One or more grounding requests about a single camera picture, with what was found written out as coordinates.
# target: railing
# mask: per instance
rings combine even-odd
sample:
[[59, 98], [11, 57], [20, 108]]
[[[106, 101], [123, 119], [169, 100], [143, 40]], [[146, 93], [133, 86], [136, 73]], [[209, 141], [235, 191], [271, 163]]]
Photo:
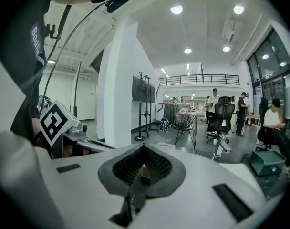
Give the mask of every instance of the railing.
[[239, 75], [231, 74], [192, 74], [159, 79], [161, 86], [184, 84], [230, 84], [239, 85]]

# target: black t-shirt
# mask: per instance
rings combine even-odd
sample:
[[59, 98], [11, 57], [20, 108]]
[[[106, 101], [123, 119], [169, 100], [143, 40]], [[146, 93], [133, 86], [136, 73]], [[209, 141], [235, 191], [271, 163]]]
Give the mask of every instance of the black t-shirt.
[[239, 97], [239, 101], [238, 101], [238, 109], [240, 113], [245, 113], [246, 108], [245, 107], [241, 107], [241, 104], [245, 104], [244, 100], [242, 99], [242, 97]]
[[49, 10], [50, 1], [3, 0], [8, 10], [0, 8], [0, 61], [26, 95], [11, 130], [33, 144], [31, 118], [39, 118], [36, 106], [41, 74], [37, 78], [33, 76], [45, 62], [43, 16]]

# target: floor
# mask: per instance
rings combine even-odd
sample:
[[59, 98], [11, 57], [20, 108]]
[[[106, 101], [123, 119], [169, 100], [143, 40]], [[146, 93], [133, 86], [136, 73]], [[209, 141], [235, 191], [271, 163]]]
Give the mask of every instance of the floor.
[[[97, 140], [97, 127], [96, 121], [83, 121], [87, 124], [87, 136]], [[195, 150], [192, 144], [192, 139], [188, 132], [186, 132], [181, 139], [176, 144], [176, 149], [180, 150], [183, 147], [185, 151], [198, 154], [207, 158], [213, 157], [213, 152], [215, 151], [215, 145], [213, 141], [210, 141], [208, 144], [206, 143], [206, 133], [207, 133], [207, 126], [204, 125], [204, 122], [197, 121], [197, 139], [196, 139], [196, 148]], [[157, 131], [150, 131], [150, 136], [147, 137], [146, 133], [141, 133], [142, 136], [145, 137], [146, 143], [155, 143], [155, 142], [166, 142], [167, 144], [175, 144], [176, 135], [178, 131], [170, 128], [169, 132], [157, 132]], [[267, 199], [274, 197], [275, 195], [283, 192], [289, 180], [284, 173], [275, 174], [265, 177], [258, 177], [255, 175], [255, 172], [249, 166], [248, 161], [252, 151], [256, 148], [256, 126], [245, 126], [244, 136], [240, 137], [229, 132], [229, 146], [231, 147], [231, 153], [223, 153], [221, 159], [219, 160], [220, 163], [245, 163], [254, 177], [256, 178], [258, 184], [260, 185], [264, 195]], [[134, 140], [134, 137], [137, 136], [138, 133], [134, 132], [131, 134], [131, 143], [138, 143]], [[277, 146], [272, 146], [272, 150], [279, 152]]]

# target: black pants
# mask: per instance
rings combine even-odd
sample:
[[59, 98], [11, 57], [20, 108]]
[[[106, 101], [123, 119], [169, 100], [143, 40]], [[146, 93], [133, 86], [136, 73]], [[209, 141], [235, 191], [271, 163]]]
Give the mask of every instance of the black pants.
[[279, 130], [273, 130], [268, 138], [272, 139], [272, 142], [279, 147], [280, 153], [286, 158], [285, 165], [290, 166], [290, 140], [286, 134]]
[[244, 126], [244, 122], [245, 122], [245, 113], [240, 113], [238, 115], [238, 123], [237, 123], [237, 128], [236, 128], [236, 133], [240, 134], [242, 127]]
[[209, 123], [208, 123], [207, 131], [208, 132], [213, 132], [213, 131], [215, 131], [215, 129], [212, 127], [212, 124], [215, 121], [216, 114], [213, 113], [213, 112], [208, 112], [208, 115], [211, 116], [212, 118], [209, 118]]
[[208, 117], [208, 111], [206, 111], [206, 118], [207, 118], [207, 121], [206, 121], [206, 124], [208, 124], [208, 120], [209, 120], [209, 117]]

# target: headset microphone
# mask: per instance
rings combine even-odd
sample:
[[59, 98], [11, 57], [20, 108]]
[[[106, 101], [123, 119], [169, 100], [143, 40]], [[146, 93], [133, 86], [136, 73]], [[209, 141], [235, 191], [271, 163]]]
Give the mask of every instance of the headset microphone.
[[105, 6], [107, 7], [108, 13], [113, 13], [118, 8], [122, 7], [125, 3], [127, 3], [129, 0], [111, 0]]

